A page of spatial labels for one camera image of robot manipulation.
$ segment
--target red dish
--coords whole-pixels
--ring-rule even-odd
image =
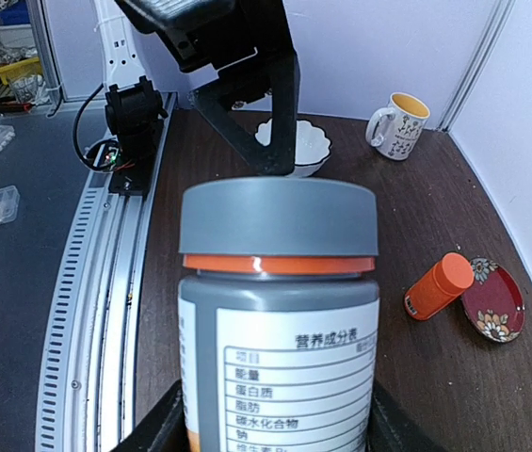
[[[491,259],[471,261],[475,282],[462,295],[462,306],[476,330],[491,341],[505,344],[523,330],[524,302],[510,274]]]

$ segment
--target gray table surface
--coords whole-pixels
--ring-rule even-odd
[[[0,188],[17,186],[18,217],[0,225],[0,452],[33,450],[40,361],[65,241],[88,171],[72,145],[74,111],[4,118],[16,138],[0,153]],[[80,142],[105,131],[84,114]]]

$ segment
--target white mug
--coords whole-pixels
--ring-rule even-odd
[[[430,116],[419,99],[394,92],[389,105],[372,115],[366,127],[366,141],[385,157],[406,160]]]

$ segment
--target orange bottle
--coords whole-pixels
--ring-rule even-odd
[[[404,307],[417,320],[428,320],[462,295],[474,280],[471,264],[448,252],[404,297]]]

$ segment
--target gray lid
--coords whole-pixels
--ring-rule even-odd
[[[375,195],[325,179],[250,177],[184,194],[180,252],[256,256],[376,256]]]

